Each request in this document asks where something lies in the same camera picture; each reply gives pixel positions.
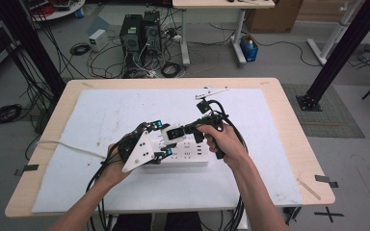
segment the white tabletop surface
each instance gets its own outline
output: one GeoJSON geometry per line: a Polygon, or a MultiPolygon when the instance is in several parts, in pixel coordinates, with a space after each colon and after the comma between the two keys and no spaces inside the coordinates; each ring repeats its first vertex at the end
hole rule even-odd
{"type": "MultiPolygon", "coordinates": [[[[208,91],[215,90],[84,90],[61,140],[105,156],[110,143],[141,122],[161,119],[184,125],[195,121],[201,117],[195,95],[208,91]]],[[[302,205],[262,91],[230,89],[207,99],[221,102],[242,133],[273,202],[283,207],[302,205]]],[[[33,212],[67,211],[85,193],[101,161],[58,145],[33,212]]],[[[224,210],[235,208],[238,198],[230,168],[212,153],[206,167],[139,167],[106,195],[105,206],[118,213],[224,210]]]]}

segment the wooden table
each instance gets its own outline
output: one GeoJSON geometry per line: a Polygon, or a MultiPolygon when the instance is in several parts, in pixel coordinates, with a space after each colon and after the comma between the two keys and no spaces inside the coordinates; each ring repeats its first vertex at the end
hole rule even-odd
{"type": "MultiPolygon", "coordinates": [[[[209,78],[209,79],[138,79],[138,80],[73,80],[66,86],[41,139],[59,139],[73,112],[81,90],[124,89],[200,89],[212,88],[261,89],[266,98],[274,124],[277,127],[287,160],[293,171],[303,205],[332,204],[335,197],[330,185],[315,181],[314,175],[324,175],[302,127],[286,95],[275,78],[209,78]]],[[[31,217],[47,164],[56,144],[39,145],[28,165],[39,165],[34,171],[25,171],[5,211],[10,218],[31,217]]]]}
{"type": "Polygon", "coordinates": [[[231,38],[232,46],[235,50],[239,61],[239,66],[246,64],[245,56],[239,45],[240,33],[242,31],[243,21],[245,20],[246,9],[268,9],[273,8],[275,3],[269,0],[235,0],[228,2],[227,0],[173,0],[174,8],[182,10],[182,35],[181,35],[181,53],[182,63],[189,65],[188,45],[186,42],[186,10],[187,9],[240,9],[235,29],[235,35],[231,38]]]}

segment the table leg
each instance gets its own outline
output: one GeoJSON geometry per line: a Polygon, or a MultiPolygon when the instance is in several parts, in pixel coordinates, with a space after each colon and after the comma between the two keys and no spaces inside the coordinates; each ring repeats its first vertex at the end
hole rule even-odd
{"type": "Polygon", "coordinates": [[[243,20],[245,18],[245,12],[246,12],[245,9],[241,9],[239,11],[239,17],[237,21],[237,28],[236,28],[235,36],[232,37],[232,45],[236,52],[236,56],[239,61],[239,66],[241,66],[242,64],[246,64],[245,56],[243,55],[242,49],[240,48],[240,45],[239,45],[240,33],[242,31],[242,25],[243,25],[243,20]]]}
{"type": "Polygon", "coordinates": [[[188,45],[186,43],[186,10],[182,10],[181,54],[182,63],[184,65],[189,65],[191,62],[189,60],[188,45]]]}

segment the gray mat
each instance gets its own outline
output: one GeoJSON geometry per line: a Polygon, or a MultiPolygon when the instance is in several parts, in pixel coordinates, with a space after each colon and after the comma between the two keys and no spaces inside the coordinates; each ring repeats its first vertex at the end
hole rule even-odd
{"type": "Polygon", "coordinates": [[[347,107],[333,87],[329,87],[320,105],[323,112],[304,112],[296,95],[305,95],[309,85],[282,85],[290,104],[308,137],[365,138],[347,107]]]}

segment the white desk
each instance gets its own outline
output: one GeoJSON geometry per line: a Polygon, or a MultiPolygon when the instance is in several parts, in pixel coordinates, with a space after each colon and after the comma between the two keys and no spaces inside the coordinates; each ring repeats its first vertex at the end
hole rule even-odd
{"type": "Polygon", "coordinates": [[[232,46],[235,50],[239,66],[246,63],[245,56],[239,45],[240,33],[242,31],[243,21],[245,18],[246,9],[267,9],[273,8],[275,3],[266,0],[251,0],[245,2],[227,2],[226,0],[173,0],[172,4],[175,8],[182,10],[182,35],[181,35],[181,53],[182,63],[189,65],[188,45],[186,42],[186,10],[187,9],[240,9],[235,36],[232,37],[232,46]]]}

